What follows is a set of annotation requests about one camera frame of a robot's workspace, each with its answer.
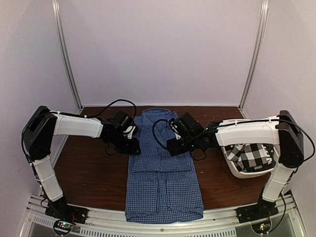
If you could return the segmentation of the blue checked long sleeve shirt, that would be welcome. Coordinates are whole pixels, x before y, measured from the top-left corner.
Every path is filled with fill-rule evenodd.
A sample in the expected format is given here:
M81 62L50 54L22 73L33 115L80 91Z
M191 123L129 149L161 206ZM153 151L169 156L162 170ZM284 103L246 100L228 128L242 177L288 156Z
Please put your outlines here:
M135 118L141 154L131 155L125 202L128 222L171 224L203 218L204 205L190 153L171 156L166 142L175 138L168 124L178 117L167 109L147 109Z

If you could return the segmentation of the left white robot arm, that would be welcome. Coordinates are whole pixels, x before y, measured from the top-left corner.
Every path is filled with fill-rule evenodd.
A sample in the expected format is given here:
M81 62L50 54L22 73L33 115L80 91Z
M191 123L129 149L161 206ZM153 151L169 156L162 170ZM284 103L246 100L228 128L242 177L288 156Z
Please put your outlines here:
M46 195L47 210L52 210L60 219L71 215L50 160L54 136L99 138L106 144L113 144L117 153L139 155L139 141L133 136L137 129L134 117L123 111L118 111L113 118L103 119L99 115L74 115L39 106L22 130L21 147Z

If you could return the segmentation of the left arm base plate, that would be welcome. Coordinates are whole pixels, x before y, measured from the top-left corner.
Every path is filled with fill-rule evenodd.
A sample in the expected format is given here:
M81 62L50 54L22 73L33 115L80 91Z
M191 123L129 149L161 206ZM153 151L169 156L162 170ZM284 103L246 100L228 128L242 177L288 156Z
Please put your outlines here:
M71 223L85 224L88 209L77 206L54 206L48 205L45 214Z

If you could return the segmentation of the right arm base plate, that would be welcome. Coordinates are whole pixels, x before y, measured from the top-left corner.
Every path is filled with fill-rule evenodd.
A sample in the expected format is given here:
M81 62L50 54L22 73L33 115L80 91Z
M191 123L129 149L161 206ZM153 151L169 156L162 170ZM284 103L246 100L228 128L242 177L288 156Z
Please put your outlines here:
M253 222L260 219L268 219L278 214L278 208L272 205L253 204L236 209L239 223Z

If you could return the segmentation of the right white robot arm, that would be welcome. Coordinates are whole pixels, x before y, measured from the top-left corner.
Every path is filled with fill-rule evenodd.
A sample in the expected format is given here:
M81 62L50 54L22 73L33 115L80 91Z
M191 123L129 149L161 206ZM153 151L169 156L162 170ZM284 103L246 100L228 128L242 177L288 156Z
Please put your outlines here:
M304 162L303 134L289 111L280 111L279 115L264 119L211 121L205 127L185 113L172 120L170 126L176 137L167 141L166 149L172 156L229 145L279 146L275 167L253 207L253 214L258 218L272 210L294 171Z

